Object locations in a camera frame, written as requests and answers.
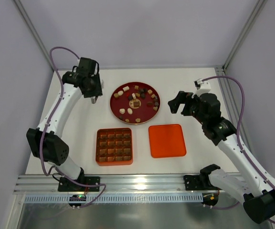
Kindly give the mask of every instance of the table top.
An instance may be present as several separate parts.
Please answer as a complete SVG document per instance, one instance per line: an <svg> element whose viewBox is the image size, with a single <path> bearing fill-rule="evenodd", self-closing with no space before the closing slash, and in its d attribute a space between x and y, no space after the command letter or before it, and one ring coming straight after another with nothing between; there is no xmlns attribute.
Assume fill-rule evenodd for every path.
<svg viewBox="0 0 275 229"><path fill-rule="evenodd" d="M205 137L201 124L193 117L171 114L167 102L176 97L179 91L194 92L194 80L214 76L214 68L181 69L121 69L100 70L104 80L103 96L96 104L89 98L81 99L74 106L65 124L62 140L70 148L70 157L86 174L169 174L199 173L210 164L217 164L225 172L238 172L230 159ZM158 92L161 104L158 114L149 122L140 125L122 123L110 109L110 97L120 85L128 82L143 82L153 86ZM210 81L212 90L221 102L223 117L228 118L219 83ZM41 120L49 111L60 89L54 73L47 95ZM150 153L148 128L152 125L180 124L187 154L183 157L153 158ZM132 129L133 163L126 166L99 166L95 161L96 134L99 129L128 127ZM31 154L26 174L42 174L40 160Z"/></svg>

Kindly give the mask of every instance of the gray floor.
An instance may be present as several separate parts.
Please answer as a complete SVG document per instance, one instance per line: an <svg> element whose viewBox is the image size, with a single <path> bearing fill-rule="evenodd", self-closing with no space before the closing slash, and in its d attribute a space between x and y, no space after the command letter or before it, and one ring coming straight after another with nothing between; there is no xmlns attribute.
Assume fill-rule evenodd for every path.
<svg viewBox="0 0 275 229"><path fill-rule="evenodd" d="M220 195L217 206L233 199ZM271 229L267 222L252 222L240 205L231 210L212 210L195 203L101 204L80 210L68 205L25 204L20 229Z"/></svg>

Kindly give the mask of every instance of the red circular tray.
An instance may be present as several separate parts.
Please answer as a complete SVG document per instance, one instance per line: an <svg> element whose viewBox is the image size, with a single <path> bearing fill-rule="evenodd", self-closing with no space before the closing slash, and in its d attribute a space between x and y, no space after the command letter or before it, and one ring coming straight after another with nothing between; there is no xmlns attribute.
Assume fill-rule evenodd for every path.
<svg viewBox="0 0 275 229"><path fill-rule="evenodd" d="M139 89L141 88L147 88L148 90L151 89L152 90L152 94L155 94L157 96L157 99L158 99L158 109L157 111L153 110L153 107L154 106L154 101L153 99L151 98L151 95L152 94L148 94L147 92L145 93L146 97L145 99L142 99L141 97L140 98L136 98L136 99L139 99L141 101L141 105L139 108L137 109L133 109L129 106L129 99L127 97L127 94L129 95L132 95L132 93L136 93L136 92L139 92L139 89L136 90L134 87L135 85L139 86ZM123 91L123 88L128 86L130 89L126 92L123 92L123 95L119 96L118 98L115 98L114 97L114 94L115 93L118 93L120 90ZM153 102L153 105L148 107L147 106L147 102L149 101L152 101ZM160 97L157 93L157 91L151 87L150 85L147 85L145 83L141 83L141 82L131 82L131 83L125 83L121 86L119 86L112 94L111 96L111 100L110 100L110 107L111 107L111 110L113 112L113 114L116 116L116 118L124 123L128 123L128 124L142 124L142 123L145 123L147 121L149 121L150 119L152 119L156 114L157 112L159 111L160 109L160 105L161 105L161 101L160 101ZM121 114L119 112L120 109L125 109L125 113L124 114ZM129 114L127 109L128 108L131 108L133 110L133 114ZM135 121L135 119L137 118L140 118L141 121L139 123L137 123Z"/></svg>

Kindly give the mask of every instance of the ventilation grille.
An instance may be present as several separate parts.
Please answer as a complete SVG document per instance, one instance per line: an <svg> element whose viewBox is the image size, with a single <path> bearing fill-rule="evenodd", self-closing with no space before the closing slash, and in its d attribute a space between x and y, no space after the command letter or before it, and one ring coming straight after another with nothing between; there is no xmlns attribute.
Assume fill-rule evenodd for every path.
<svg viewBox="0 0 275 229"><path fill-rule="evenodd" d="M85 201L92 201L97 194L87 194ZM70 201L72 195L69 194L28 194L26 195L25 204L49 204L49 203L77 203ZM103 194L94 204L107 203L184 203L184 202L203 202L202 193L167 193L167 194Z"/></svg>

